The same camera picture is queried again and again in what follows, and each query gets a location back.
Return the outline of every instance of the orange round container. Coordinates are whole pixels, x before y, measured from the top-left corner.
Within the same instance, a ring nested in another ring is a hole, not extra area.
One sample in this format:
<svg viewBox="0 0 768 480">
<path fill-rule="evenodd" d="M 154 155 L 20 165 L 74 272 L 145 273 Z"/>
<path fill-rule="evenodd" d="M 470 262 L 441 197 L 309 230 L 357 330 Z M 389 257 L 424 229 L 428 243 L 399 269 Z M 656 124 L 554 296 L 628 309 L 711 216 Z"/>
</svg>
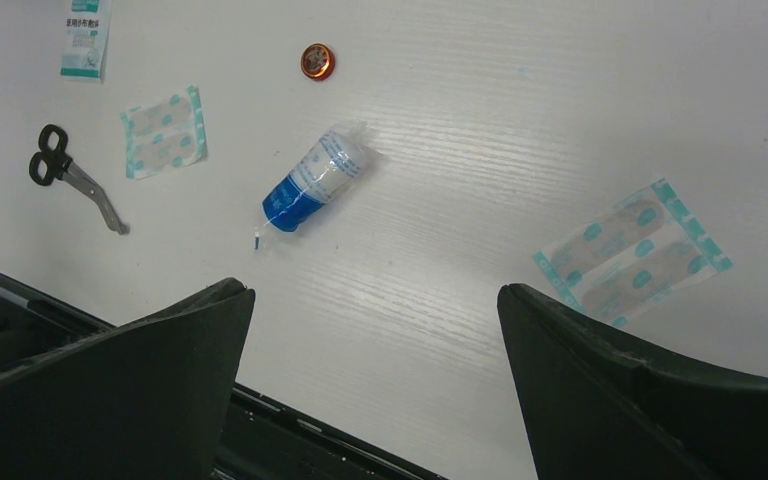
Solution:
<svg viewBox="0 0 768 480">
<path fill-rule="evenodd" d="M 314 43 L 302 54 L 301 66 L 307 78 L 321 82 L 334 72 L 334 52 L 321 43 Z"/>
</svg>

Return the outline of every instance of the blue bandage packaging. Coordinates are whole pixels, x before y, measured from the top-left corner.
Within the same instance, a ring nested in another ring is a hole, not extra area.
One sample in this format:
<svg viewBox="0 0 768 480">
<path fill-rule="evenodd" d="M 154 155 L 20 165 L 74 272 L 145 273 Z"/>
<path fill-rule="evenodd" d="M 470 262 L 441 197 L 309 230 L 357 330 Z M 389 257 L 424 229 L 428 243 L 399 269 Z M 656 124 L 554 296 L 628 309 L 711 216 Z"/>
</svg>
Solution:
<svg viewBox="0 0 768 480">
<path fill-rule="evenodd" d="M 618 328 L 732 267 L 664 179 L 533 258 L 566 305 Z"/>
<path fill-rule="evenodd" d="M 70 1 L 66 18 L 66 49 L 60 59 L 61 77 L 101 83 L 110 28 L 110 2 Z"/>
<path fill-rule="evenodd" d="M 334 126 L 263 199 L 255 229 L 255 250 L 261 233 L 292 233 L 319 209 L 349 188 L 368 169 L 377 152 L 363 145 L 366 126 Z"/>
</svg>

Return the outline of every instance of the medical package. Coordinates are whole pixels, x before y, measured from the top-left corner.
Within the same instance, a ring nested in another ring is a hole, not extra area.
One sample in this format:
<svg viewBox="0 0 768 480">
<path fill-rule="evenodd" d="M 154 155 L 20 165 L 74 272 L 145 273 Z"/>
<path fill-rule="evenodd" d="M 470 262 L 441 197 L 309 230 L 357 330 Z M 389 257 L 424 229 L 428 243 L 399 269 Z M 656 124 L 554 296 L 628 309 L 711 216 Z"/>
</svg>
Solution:
<svg viewBox="0 0 768 480">
<path fill-rule="evenodd" d="M 615 327 L 732 267 L 665 179 L 533 258 L 561 301 Z"/>
<path fill-rule="evenodd" d="M 198 88 L 120 114 L 125 125 L 125 176 L 141 179 L 192 165 L 207 156 Z"/>
<path fill-rule="evenodd" d="M 366 125 L 334 126 L 266 196 L 258 211 L 255 250 L 263 233 L 295 232 L 319 209 L 349 188 L 378 154 L 364 145 Z"/>
<path fill-rule="evenodd" d="M 60 59 L 60 76 L 73 80 L 102 81 L 104 50 L 110 28 L 111 0 L 71 0 L 66 19 L 66 49 Z"/>
</svg>

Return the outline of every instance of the white table surface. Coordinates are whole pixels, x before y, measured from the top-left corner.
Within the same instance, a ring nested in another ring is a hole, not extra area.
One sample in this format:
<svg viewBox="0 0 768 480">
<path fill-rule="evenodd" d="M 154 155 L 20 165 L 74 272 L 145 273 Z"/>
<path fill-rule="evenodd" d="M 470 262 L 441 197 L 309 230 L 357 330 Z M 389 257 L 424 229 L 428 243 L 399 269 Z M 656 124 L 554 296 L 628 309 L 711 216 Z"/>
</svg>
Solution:
<svg viewBox="0 0 768 480">
<path fill-rule="evenodd" d="M 234 276 L 238 381 L 452 479 L 529 479 L 496 293 L 552 293 L 531 253 L 665 175 L 735 268 L 627 331 L 768 375 L 768 2 L 116 1 L 103 85 L 58 76 L 64 4 L 0 0 L 1 272 L 116 324 Z M 189 84 L 209 160 L 125 179 L 119 112 Z M 352 119 L 389 161 L 256 255 L 251 212 Z M 131 235 L 31 182 L 47 123 Z"/>
</svg>

